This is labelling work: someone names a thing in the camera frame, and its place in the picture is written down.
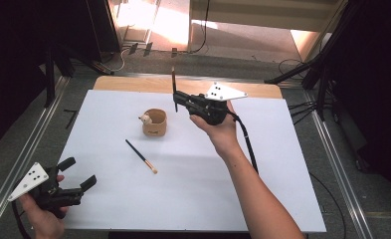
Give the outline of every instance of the tripod stand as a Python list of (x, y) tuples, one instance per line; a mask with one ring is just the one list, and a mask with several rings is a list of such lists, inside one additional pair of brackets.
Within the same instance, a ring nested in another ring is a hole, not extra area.
[(336, 29), (329, 38), (327, 44), (325, 44), (323, 49), (316, 57), (279, 77), (271, 80), (264, 80), (265, 84), (278, 84), (301, 72), (308, 71), (301, 84), (304, 89), (310, 90), (315, 86), (318, 80), (320, 80), (318, 97), (316, 100), (316, 111), (321, 120), (324, 120), (322, 110), (325, 100), (325, 91), (328, 87), (328, 82), (330, 81), (330, 65), (328, 62), (330, 60), (332, 51), (340, 47), (340, 37), (343, 36), (344, 30), (354, 19), (356, 12), (361, 8), (364, 1), (358, 1), (359, 3), (356, 2), (357, 1), (349, 1), (347, 3)]
[(47, 108), (54, 98), (55, 94), (55, 62), (58, 66), (62, 76), (72, 77), (75, 72), (75, 68), (72, 65), (69, 57), (73, 57), (83, 64), (87, 65), (97, 73), (101, 75), (113, 75), (113, 72), (105, 68), (100, 67), (99, 65), (94, 64), (92, 61), (89, 61), (84, 56), (78, 52), (68, 48), (66, 46), (51, 43), (46, 51), (46, 89), (47, 89), (47, 98), (44, 105)]

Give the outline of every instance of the white tabletop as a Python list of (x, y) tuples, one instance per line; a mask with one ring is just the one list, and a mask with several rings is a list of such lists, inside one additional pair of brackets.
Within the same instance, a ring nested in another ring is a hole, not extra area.
[[(232, 101), (245, 124), (260, 176), (303, 232), (325, 226), (285, 100)], [(148, 109), (167, 113), (167, 133), (148, 137), (138, 119)], [(128, 139), (157, 169), (153, 174)], [(242, 131), (238, 139), (249, 157)], [(89, 91), (60, 161), (77, 163), (63, 188), (98, 183), (66, 217), (71, 229), (247, 231), (222, 159), (186, 109), (170, 94)]]

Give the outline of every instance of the black cable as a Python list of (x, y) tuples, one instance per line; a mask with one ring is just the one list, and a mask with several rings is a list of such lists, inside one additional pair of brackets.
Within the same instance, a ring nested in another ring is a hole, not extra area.
[(347, 230), (346, 230), (346, 221), (344, 220), (344, 215), (343, 215), (343, 211), (341, 211), (341, 207), (340, 205), (338, 204), (337, 200), (335, 200), (335, 197), (334, 195), (332, 195), (331, 191), (325, 186), (325, 184), (319, 180), (315, 175), (313, 175), (312, 173), (309, 173), (310, 176), (312, 176), (317, 182), (319, 182), (324, 188), (325, 190), (328, 192), (328, 194), (331, 196), (332, 200), (334, 201), (335, 205), (337, 206), (338, 208), (338, 211), (340, 212), (340, 215), (341, 215), (341, 221), (343, 222), (343, 239), (346, 238), (346, 234), (347, 234)]
[(295, 113), (291, 113), (291, 117), (295, 117), (295, 116), (297, 116), (297, 115), (300, 115), (300, 114), (305, 113), (305, 112), (308, 112), (308, 111), (313, 111), (313, 110), (315, 110), (315, 109), (316, 109), (316, 104), (313, 104), (313, 105), (307, 107), (307, 108), (304, 109), (304, 110), (301, 110), (301, 111), (298, 111), (298, 112), (295, 112)]
[[(288, 62), (288, 61), (294, 61), (294, 62), (298, 62), (298, 64), (296, 65), (296, 68), (303, 65), (304, 62), (300, 61), (300, 60), (296, 60), (296, 59), (285, 59), (285, 60), (282, 60), (281, 62), (279, 62), (279, 72), (284, 75), (285, 73), (282, 71), (282, 63), (284, 62)], [(304, 76), (302, 76), (300, 73), (297, 74), (298, 76), (300, 76), (300, 78), (291, 78), (292, 80), (303, 80)]]
[(201, 50), (204, 47), (205, 42), (207, 41), (207, 20), (208, 20), (208, 12), (209, 11), (210, 11), (210, 0), (208, 0), (208, 2), (207, 2), (207, 10), (205, 11), (204, 42), (202, 43), (201, 47), (199, 47), (197, 50), (188, 52), (189, 54), (194, 54), (194, 53), (199, 52), (199, 50)]
[(252, 150), (252, 146), (251, 146), (251, 141), (249, 140), (249, 136), (248, 136), (248, 131), (247, 129), (245, 128), (245, 125), (242, 123), (241, 119), (238, 117), (238, 115), (234, 114), (233, 112), (231, 111), (227, 111), (228, 114), (230, 114), (234, 121), (237, 121), (240, 125), (241, 125), (241, 128), (242, 128), (242, 132), (244, 133), (244, 137), (245, 137), (245, 141), (247, 143), (247, 147), (248, 147), (248, 152), (249, 152), (249, 156), (251, 158), (251, 164), (252, 164), (252, 167), (254, 168), (254, 170), (258, 172), (258, 167), (257, 167), (257, 161), (255, 160), (255, 156), (254, 156), (254, 151)]
[[(195, 51), (177, 51), (178, 54), (195, 54), (197, 52), (199, 52), (205, 45), (206, 41), (207, 41), (207, 21), (208, 21), (208, 13), (210, 11), (210, 0), (208, 0), (207, 2), (207, 9), (206, 9), (206, 12), (205, 12), (205, 20), (204, 20), (204, 29), (202, 29), (202, 25), (201, 25), (201, 30), (204, 34), (204, 41), (201, 45), (201, 47), (199, 47), (197, 50)], [(162, 51), (162, 50), (150, 50), (150, 52), (159, 52), (159, 53), (175, 53), (175, 52), (172, 52), (172, 51)]]
[(312, 106), (314, 104), (316, 104), (316, 102), (305, 102), (305, 103), (300, 103), (300, 104), (297, 104), (297, 105), (288, 106), (288, 108), (289, 108), (289, 110), (293, 110), (293, 109), (296, 109), (296, 108), (299, 108), (299, 107)]
[(15, 215), (16, 224), (18, 225), (18, 229), (19, 232), (21, 232), (22, 237), (24, 239), (31, 239), (30, 235), (27, 233), (27, 231), (24, 228), (24, 224), (22, 224), (21, 216), (19, 215), (18, 207), (16, 206), (16, 200), (12, 201), (12, 210), (13, 210), (13, 214)]
[(293, 123), (293, 125), (296, 125), (298, 122), (300, 122), (301, 120), (303, 120), (305, 117), (307, 117), (309, 114), (311, 114), (314, 110), (310, 110), (307, 114), (305, 114), (303, 117), (301, 117), (300, 119), (298, 119), (296, 122)]

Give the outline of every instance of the brown cup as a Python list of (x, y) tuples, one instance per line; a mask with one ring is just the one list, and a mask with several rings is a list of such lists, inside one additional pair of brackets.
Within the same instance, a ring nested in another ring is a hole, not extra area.
[(166, 112), (160, 109), (146, 111), (152, 119), (152, 123), (144, 123), (142, 131), (147, 136), (164, 136), (167, 128)]

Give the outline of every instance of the metal rail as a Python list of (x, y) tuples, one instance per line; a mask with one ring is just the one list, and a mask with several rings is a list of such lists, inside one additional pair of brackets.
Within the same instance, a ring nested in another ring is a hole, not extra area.
[(56, 111), (59, 101), (61, 100), (65, 88), (69, 82), (69, 79), (70, 78), (65, 77), (59, 78), (58, 83), (56, 85), (56, 92), (58, 93), (58, 95), (55, 97), (52, 104), (48, 108), (43, 109), (43, 112), (40, 115), (40, 118), (38, 119), (36, 125), (34, 126), (33, 131), (28, 137), (24, 147), (22, 148), (18, 158), (15, 161), (15, 164), (12, 166), (11, 171), (9, 172), (3, 185), (0, 188), (0, 218), (2, 217), (2, 214), (8, 204), (7, 199), (12, 191), (15, 182), (27, 170), (27, 168), (25, 167), (28, 165), (31, 157), (33, 156), (34, 151), (37, 148), (38, 143), (40, 142), (41, 137), (47, 128), (47, 125), (49, 124), (54, 112)]
[[(304, 94), (307, 101), (314, 101), (313, 95), (311, 93), (304, 91)], [(325, 121), (322, 121), (316, 112), (312, 113), (312, 117), (319, 136), (321, 137), (325, 151), (328, 155), (329, 162), (331, 164), (335, 178), (337, 179), (338, 185), (340, 186), (341, 193), (343, 194), (344, 201), (346, 202), (347, 209), (349, 211), (350, 217), (352, 218), (359, 238), (374, 238), (366, 220), (365, 213), (363, 212), (359, 200), (354, 193), (353, 187), (350, 184), (348, 176), (344, 171), (340, 157), (338, 156), (337, 150), (328, 132)]]

